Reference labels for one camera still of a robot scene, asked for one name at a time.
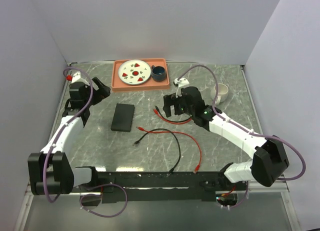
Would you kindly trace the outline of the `black network switch box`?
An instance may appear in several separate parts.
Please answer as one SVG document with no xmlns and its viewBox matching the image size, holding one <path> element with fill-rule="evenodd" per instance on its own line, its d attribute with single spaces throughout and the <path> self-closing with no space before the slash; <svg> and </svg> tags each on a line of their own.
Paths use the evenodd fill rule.
<svg viewBox="0 0 320 231">
<path fill-rule="evenodd" d="M 135 112 L 133 104 L 117 103 L 110 129 L 117 132 L 130 132 Z"/>
</svg>

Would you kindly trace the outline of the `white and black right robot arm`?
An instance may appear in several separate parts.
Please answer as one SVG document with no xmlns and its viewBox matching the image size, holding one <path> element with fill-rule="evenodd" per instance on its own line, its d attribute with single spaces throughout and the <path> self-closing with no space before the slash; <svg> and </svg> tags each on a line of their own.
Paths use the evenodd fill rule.
<svg viewBox="0 0 320 231">
<path fill-rule="evenodd" d="M 197 126 L 227 139 L 250 157 L 250 161 L 230 163 L 221 170 L 223 175 L 218 178 L 218 184 L 223 190 L 228 191 L 243 181 L 257 181 L 270 187 L 289 167 L 284 146 L 275 136 L 259 137 L 220 109 L 205 104 L 194 86 L 182 88 L 180 96 L 174 93 L 164 95 L 165 115 L 171 117 L 172 110 L 175 115 L 188 115 Z"/>
</svg>

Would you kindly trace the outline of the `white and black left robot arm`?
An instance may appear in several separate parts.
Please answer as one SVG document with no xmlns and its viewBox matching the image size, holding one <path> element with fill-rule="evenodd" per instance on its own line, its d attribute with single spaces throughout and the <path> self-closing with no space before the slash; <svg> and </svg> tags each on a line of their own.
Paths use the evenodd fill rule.
<svg viewBox="0 0 320 231">
<path fill-rule="evenodd" d="M 67 153 L 90 117 L 90 107 L 107 98 L 111 89 L 97 77 L 93 84 L 73 77 L 58 129 L 48 144 L 27 159 L 30 188 L 33 195 L 69 194 L 74 187 L 82 186 L 94 192 L 99 186 L 97 173 L 92 166 L 71 168 Z"/>
</svg>

